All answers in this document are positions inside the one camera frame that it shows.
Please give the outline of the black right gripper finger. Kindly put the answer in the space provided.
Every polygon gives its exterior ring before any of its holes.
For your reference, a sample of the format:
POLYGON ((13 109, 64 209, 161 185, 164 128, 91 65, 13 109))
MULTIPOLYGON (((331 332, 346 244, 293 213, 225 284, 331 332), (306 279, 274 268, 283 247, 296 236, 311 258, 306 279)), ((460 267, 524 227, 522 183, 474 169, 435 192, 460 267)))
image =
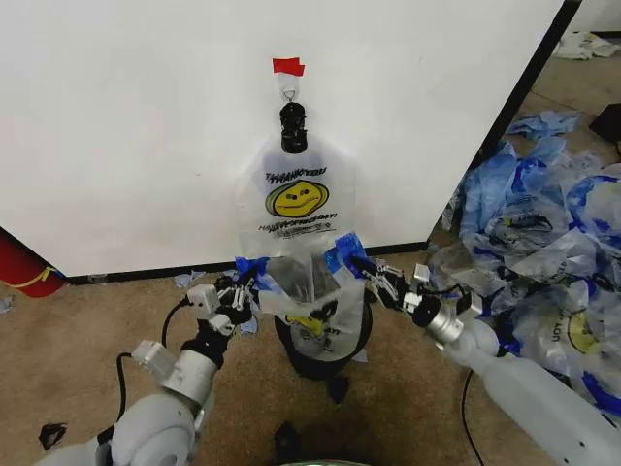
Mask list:
POLYGON ((394 311, 401 311, 403 305, 403 277, 392 274, 368 276, 367 285, 381 304, 394 311))
POLYGON ((367 257, 353 256, 349 259, 351 270, 357 278, 370 281, 379 287, 397 286, 401 283, 401 271, 367 257))

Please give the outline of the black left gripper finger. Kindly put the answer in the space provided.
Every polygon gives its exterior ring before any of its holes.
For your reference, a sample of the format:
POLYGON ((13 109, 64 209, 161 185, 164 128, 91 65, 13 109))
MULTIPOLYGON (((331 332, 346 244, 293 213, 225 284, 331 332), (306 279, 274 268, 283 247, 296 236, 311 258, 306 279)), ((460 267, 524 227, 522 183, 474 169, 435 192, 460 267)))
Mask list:
POLYGON ((252 317, 260 312, 258 291, 253 288, 239 288, 235 298, 235 308, 242 317, 252 317))
POLYGON ((255 289, 255 282, 257 276, 257 269, 251 267, 245 271, 226 271, 225 278, 228 280, 226 291, 237 291, 239 288, 253 288, 255 289))

